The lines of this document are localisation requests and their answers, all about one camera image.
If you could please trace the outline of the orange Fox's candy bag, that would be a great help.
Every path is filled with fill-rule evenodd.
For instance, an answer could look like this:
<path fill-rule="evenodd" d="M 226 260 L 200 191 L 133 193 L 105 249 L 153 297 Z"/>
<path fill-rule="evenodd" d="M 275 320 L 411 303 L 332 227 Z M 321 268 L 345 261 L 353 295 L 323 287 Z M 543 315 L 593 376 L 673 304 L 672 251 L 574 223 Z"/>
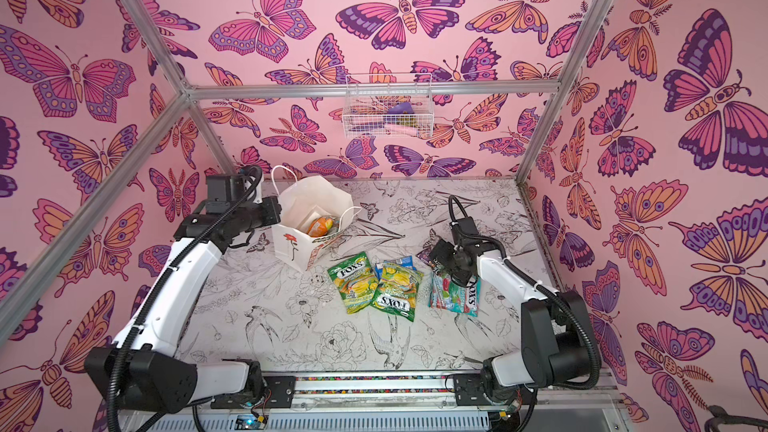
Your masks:
<path fill-rule="evenodd" d="M 336 218 L 321 216 L 314 219 L 309 225 L 306 234 L 313 238 L 324 237 L 337 230 Z"/>

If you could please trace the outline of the white paper bag with flower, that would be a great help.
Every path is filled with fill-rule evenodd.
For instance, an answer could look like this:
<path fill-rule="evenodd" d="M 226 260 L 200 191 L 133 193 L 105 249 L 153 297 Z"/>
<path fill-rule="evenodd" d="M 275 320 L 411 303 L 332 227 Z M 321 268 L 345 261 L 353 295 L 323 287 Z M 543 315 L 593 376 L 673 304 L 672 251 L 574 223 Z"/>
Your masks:
<path fill-rule="evenodd" d="M 322 176 L 301 178 L 289 167 L 277 165 L 271 169 L 270 178 L 282 207 L 280 222 L 271 227 L 274 255 L 291 268 L 305 271 L 341 238 L 361 208 L 349 193 Z M 309 225 L 321 216 L 335 217 L 337 230 L 324 237 L 310 237 L 306 234 Z"/>

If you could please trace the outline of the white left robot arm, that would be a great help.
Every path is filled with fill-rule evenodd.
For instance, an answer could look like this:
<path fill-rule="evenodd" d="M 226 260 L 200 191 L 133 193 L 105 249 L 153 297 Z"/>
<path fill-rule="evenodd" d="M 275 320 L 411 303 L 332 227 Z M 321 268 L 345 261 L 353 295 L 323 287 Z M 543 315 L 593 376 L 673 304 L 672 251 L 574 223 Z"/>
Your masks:
<path fill-rule="evenodd" d="M 277 198 L 240 204 L 225 213 L 205 207 L 187 216 L 174 234 L 163 271 L 130 322 L 109 346 L 93 348 L 85 370 L 102 395 L 109 423 L 122 411 L 173 414 L 204 399 L 262 397 L 258 362 L 226 359 L 195 365 L 177 348 L 210 273 L 243 233 L 278 223 Z"/>

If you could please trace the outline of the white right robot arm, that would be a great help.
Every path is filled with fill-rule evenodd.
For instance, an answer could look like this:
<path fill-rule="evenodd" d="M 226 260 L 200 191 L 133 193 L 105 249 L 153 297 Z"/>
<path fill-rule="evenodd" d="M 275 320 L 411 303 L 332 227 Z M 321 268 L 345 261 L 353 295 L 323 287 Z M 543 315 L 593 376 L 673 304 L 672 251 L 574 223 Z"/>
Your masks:
<path fill-rule="evenodd" d="M 601 353 L 582 296 L 553 289 L 515 266 L 503 244 L 480 234 L 473 219 L 453 219 L 450 225 L 453 240 L 439 240 L 430 260 L 457 286 L 484 282 L 518 309 L 519 349 L 483 363 L 487 388 L 596 386 Z"/>

